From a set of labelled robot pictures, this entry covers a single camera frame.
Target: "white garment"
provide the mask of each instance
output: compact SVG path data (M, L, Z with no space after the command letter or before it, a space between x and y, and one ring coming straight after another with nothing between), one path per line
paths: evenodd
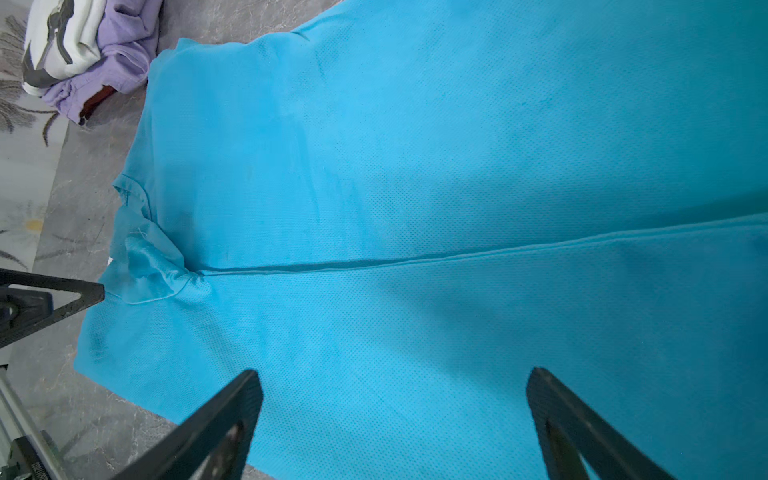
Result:
M52 82L99 61L96 42L106 0L34 0L25 37L24 90L41 97Z

